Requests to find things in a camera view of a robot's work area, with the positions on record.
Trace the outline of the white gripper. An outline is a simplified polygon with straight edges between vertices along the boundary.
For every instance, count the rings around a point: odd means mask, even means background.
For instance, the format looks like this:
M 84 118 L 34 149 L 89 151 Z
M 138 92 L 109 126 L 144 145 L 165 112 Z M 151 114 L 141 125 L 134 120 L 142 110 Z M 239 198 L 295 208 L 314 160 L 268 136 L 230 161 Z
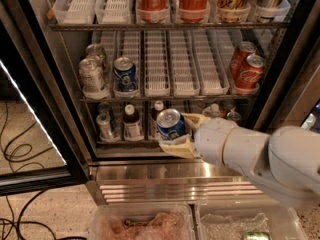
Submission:
M 191 129 L 199 128 L 194 135 L 194 142 L 187 134 L 174 140 L 160 140 L 161 149 L 167 154 L 185 159 L 195 159 L 199 154 L 204 162 L 222 166 L 224 145 L 237 124 L 197 113 L 183 113 L 182 116 Z

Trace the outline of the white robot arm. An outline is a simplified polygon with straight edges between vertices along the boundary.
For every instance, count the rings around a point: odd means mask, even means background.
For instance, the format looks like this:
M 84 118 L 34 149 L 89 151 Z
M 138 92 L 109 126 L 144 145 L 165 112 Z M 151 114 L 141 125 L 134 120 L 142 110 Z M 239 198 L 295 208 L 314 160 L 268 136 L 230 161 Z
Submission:
M 224 166 L 269 197 L 302 209 L 320 203 L 320 134 L 284 126 L 266 134 L 221 117 L 180 113 L 157 116 L 164 152 Z

